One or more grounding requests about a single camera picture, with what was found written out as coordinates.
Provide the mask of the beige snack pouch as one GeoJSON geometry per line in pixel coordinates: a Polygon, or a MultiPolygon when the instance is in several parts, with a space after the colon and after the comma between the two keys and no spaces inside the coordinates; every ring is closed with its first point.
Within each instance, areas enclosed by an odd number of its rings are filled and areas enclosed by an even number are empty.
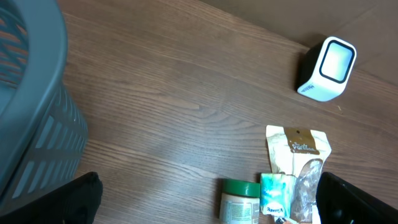
{"type": "Polygon", "coordinates": [[[297,178],[289,219],[296,223],[312,223],[318,182],[323,164],[331,154],[326,134],[312,129],[268,125],[266,141],[272,174],[297,178]]]}

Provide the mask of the small teal white packet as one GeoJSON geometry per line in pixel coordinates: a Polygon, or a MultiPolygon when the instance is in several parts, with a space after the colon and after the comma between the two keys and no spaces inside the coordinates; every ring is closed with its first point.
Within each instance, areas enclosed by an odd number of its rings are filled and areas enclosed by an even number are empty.
{"type": "Polygon", "coordinates": [[[285,174],[261,174],[260,207],[264,215],[290,217],[296,177],[285,174]]]}

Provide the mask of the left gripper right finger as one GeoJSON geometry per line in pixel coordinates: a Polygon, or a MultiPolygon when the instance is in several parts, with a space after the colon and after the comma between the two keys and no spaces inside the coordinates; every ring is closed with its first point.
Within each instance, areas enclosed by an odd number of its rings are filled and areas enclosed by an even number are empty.
{"type": "Polygon", "coordinates": [[[397,209],[331,172],[320,177],[316,203],[322,224],[397,224],[397,209]]]}

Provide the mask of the green lid jar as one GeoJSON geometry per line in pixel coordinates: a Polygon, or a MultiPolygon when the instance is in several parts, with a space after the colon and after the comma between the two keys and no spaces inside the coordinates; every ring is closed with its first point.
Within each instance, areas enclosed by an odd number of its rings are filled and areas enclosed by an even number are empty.
{"type": "Polygon", "coordinates": [[[261,185],[236,179],[223,179],[220,223],[258,224],[261,185]]]}

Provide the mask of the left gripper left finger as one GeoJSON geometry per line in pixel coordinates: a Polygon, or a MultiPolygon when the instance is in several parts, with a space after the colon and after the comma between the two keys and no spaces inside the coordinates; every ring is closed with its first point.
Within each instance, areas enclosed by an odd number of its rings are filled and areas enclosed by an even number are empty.
{"type": "Polygon", "coordinates": [[[92,224],[103,183],[89,172],[47,195],[1,216],[1,224],[92,224]]]}

